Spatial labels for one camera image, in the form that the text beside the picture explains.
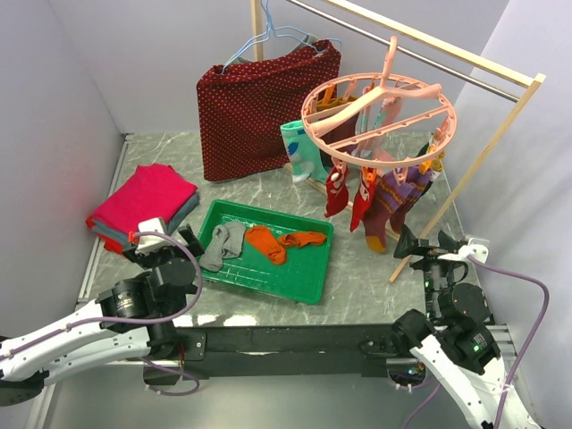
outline gray marble floor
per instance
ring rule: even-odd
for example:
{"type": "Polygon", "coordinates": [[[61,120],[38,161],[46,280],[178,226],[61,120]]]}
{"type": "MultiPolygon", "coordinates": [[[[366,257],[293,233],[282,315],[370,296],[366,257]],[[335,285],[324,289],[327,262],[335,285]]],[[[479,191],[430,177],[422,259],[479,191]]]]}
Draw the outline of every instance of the gray marble floor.
{"type": "MultiPolygon", "coordinates": [[[[388,138],[387,146],[394,153],[414,156],[415,153],[409,152],[416,152],[426,139],[426,133],[397,133],[388,138]]],[[[283,169],[225,183],[205,181],[197,133],[136,134],[130,136],[126,144],[117,187],[123,185],[139,164],[171,165],[185,179],[198,185],[200,204],[185,220],[196,233],[211,202],[218,198],[324,219],[325,196],[306,183],[293,185],[291,176],[283,169]]],[[[407,224],[414,233],[423,229],[449,193],[442,174],[408,215],[407,224]]],[[[389,276],[399,262],[391,255],[396,243],[388,239],[387,255],[373,253],[366,246],[363,227],[349,232],[349,219],[350,213],[344,211],[330,221],[335,228],[335,238],[319,304],[312,306],[238,287],[208,283],[197,305],[188,315],[177,319],[177,323],[225,326],[391,323],[410,308],[423,309],[422,274],[406,268],[395,283],[389,283],[389,276]]],[[[453,237],[462,235],[454,207],[434,229],[432,240],[436,239],[440,229],[453,237]]],[[[126,259],[104,250],[95,270],[90,298],[140,271],[126,259]]],[[[469,280],[475,281],[473,270],[469,280]]]]}

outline plastic tray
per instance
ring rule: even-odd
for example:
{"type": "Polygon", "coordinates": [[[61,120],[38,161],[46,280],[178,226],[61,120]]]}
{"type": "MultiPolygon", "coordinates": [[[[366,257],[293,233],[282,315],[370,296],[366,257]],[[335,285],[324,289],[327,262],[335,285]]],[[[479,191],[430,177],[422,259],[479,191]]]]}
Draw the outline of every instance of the plastic tray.
{"type": "Polygon", "coordinates": [[[320,300],[333,240],[330,223],[217,199],[210,206],[198,235],[201,244],[206,248],[213,237],[214,227],[231,221],[239,221],[247,229],[254,225],[267,226],[275,238],[295,231],[316,231],[327,235],[328,240],[322,246],[288,248],[288,260],[283,265],[271,263],[244,240],[240,257],[224,259],[221,271],[203,270],[206,280],[308,304],[316,304],[320,300]]]}

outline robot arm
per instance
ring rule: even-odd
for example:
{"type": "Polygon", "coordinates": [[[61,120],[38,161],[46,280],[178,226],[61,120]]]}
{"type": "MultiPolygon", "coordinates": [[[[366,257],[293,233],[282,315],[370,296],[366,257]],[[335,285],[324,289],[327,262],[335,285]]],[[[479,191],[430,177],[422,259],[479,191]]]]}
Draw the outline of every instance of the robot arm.
{"type": "Polygon", "coordinates": [[[423,257],[412,267],[424,272],[427,311],[424,315],[410,310],[400,317],[392,326],[393,344],[408,349],[434,374],[471,428],[493,428],[501,394],[509,389],[499,428],[540,429],[517,392],[504,385],[504,361],[484,325],[491,313],[482,291],[473,284],[455,282],[450,270],[466,265],[469,256],[484,262],[488,241],[456,242],[440,233],[439,242],[439,247],[431,247],[407,227],[400,237],[394,256],[423,257]]]}
{"type": "MultiPolygon", "coordinates": [[[[164,232],[159,220],[141,231],[164,232]]],[[[203,249],[189,226],[179,230],[194,256],[203,249]]],[[[141,240],[123,254],[150,268],[117,282],[71,315],[28,335],[0,342],[0,406],[37,396],[48,384],[94,366],[127,358],[165,358],[177,344],[172,321],[130,324],[129,319],[166,318],[197,293],[196,269],[167,241],[141,240]]]]}

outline polka dot fabric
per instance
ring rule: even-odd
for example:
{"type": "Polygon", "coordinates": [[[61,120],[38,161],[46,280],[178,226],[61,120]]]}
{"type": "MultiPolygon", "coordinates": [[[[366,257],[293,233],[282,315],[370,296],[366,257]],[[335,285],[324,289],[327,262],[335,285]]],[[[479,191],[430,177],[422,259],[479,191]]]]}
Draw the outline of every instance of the polka dot fabric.
{"type": "Polygon", "coordinates": [[[328,40],[273,60],[216,65],[197,84],[207,181],[227,181],[288,163],[280,126],[300,118],[307,94],[338,77],[341,54],[328,40]]]}

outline wooden pole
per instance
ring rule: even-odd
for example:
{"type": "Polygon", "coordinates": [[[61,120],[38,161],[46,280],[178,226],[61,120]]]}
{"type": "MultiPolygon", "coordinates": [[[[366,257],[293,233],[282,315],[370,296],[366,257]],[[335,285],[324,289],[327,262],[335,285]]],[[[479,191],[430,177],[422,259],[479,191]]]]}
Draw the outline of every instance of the wooden pole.
{"type": "Polygon", "coordinates": [[[343,9],[344,11],[354,13],[357,16],[365,18],[376,24],[380,24],[386,29],[391,29],[397,31],[398,33],[412,38],[418,42],[428,45],[434,49],[437,49],[445,54],[458,58],[465,63],[469,63],[478,67],[479,69],[485,70],[486,72],[495,74],[502,77],[504,80],[509,80],[517,85],[528,88],[532,86],[533,79],[525,76],[518,71],[511,70],[508,67],[495,63],[491,60],[487,60],[480,55],[473,54],[465,49],[458,46],[454,46],[451,43],[445,42],[433,36],[430,36],[418,29],[413,29],[405,24],[391,20],[379,13],[372,12],[365,7],[353,4],[348,0],[325,0],[326,3],[333,4],[343,9]]]}
{"type": "MultiPolygon", "coordinates": [[[[504,120],[504,122],[500,125],[500,127],[492,135],[491,140],[484,147],[483,152],[481,152],[481,155],[479,155],[476,158],[476,160],[469,167],[469,169],[467,170],[467,172],[465,173],[463,178],[460,180],[458,185],[450,193],[449,197],[445,200],[445,202],[443,203],[441,208],[437,211],[437,213],[435,214],[433,219],[431,219],[431,221],[429,221],[429,223],[421,231],[421,234],[419,235],[420,239],[426,238],[427,235],[429,234],[429,232],[433,229],[433,227],[439,222],[439,220],[442,218],[442,216],[444,215],[445,211],[449,208],[451,203],[455,200],[457,195],[461,192],[461,190],[463,190],[463,188],[465,188],[465,186],[471,180],[473,175],[476,173],[478,168],[483,163],[484,159],[491,153],[491,151],[494,149],[494,147],[497,146],[497,143],[499,143],[499,141],[501,140],[501,137],[504,135],[506,130],[510,127],[510,125],[514,122],[514,120],[517,119],[518,114],[520,114],[520,111],[525,107],[526,103],[528,103],[528,101],[533,96],[533,94],[536,92],[536,90],[543,84],[545,78],[546,78],[546,76],[544,76],[541,73],[538,73],[536,75],[536,77],[533,79],[533,82],[531,83],[530,87],[528,87],[526,89],[525,93],[522,95],[522,97],[518,100],[518,102],[512,108],[512,110],[510,111],[507,118],[504,120]]],[[[393,274],[390,277],[390,283],[393,283],[395,281],[395,279],[397,279],[398,275],[400,275],[401,270],[403,270],[403,268],[407,264],[408,260],[409,260],[409,257],[403,258],[401,260],[397,269],[393,272],[393,274]]]]}
{"type": "MultiPolygon", "coordinates": [[[[252,36],[262,34],[265,30],[263,23],[264,12],[260,0],[250,0],[250,19],[252,21],[252,36]]],[[[254,45],[254,61],[262,61],[265,59],[262,43],[254,45]]]]}

